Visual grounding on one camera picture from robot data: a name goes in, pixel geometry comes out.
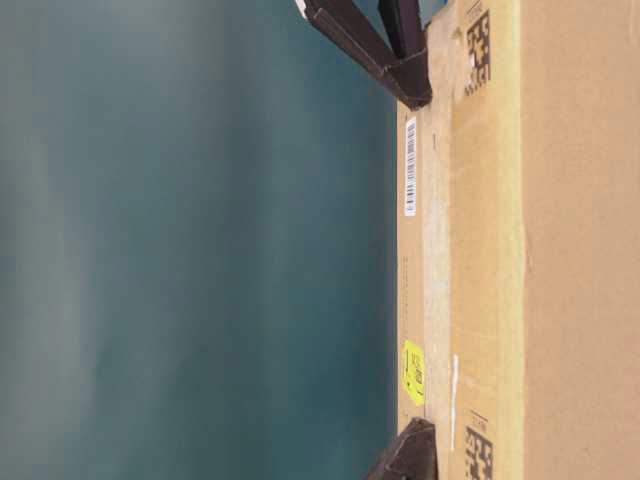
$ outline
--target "dark brown corner protector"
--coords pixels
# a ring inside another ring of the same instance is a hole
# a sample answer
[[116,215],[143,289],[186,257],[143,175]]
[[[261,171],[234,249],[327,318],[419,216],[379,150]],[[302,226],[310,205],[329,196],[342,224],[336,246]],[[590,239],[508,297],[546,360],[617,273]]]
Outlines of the dark brown corner protector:
[[351,0],[303,0],[309,22],[412,110],[431,102],[418,0],[380,0],[391,48]]
[[365,480],[438,480],[435,426],[422,418],[411,420]]

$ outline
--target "cardboard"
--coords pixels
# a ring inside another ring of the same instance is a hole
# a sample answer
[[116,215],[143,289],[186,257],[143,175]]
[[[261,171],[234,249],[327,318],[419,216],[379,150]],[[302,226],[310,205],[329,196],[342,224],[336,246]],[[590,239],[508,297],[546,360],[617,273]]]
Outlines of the cardboard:
[[640,471],[639,9],[458,0],[428,27],[433,102],[398,105],[398,424],[436,425],[440,478]]

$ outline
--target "barcode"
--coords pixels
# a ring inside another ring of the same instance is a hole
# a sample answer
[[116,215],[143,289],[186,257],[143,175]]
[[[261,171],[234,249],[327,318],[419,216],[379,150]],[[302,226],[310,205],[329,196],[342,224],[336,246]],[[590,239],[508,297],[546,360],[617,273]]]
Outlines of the barcode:
[[407,122],[407,150],[405,169],[405,217],[416,216],[416,118]]

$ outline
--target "white label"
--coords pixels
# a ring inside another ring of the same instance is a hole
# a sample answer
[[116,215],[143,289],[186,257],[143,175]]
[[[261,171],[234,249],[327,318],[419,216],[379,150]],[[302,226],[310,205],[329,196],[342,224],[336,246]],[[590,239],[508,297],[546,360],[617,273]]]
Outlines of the white label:
[[296,4],[298,5],[298,9],[300,10],[300,15],[302,15],[302,18],[306,20],[307,15],[304,13],[304,11],[307,9],[306,3],[304,3],[304,0],[296,0]]
[[416,216],[416,148],[417,148],[417,122],[413,117],[407,122],[407,143],[405,155],[405,190],[404,190],[404,216]]
[[460,378],[460,358],[453,356],[453,379],[451,380],[451,451],[456,449],[456,397]]

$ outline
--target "yellow sticker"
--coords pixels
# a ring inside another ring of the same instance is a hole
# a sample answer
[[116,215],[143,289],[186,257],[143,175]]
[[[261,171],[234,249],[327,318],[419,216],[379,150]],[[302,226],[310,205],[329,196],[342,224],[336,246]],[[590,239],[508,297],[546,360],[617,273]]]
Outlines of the yellow sticker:
[[417,407],[424,405],[424,353],[422,349],[411,343],[404,342],[404,389]]

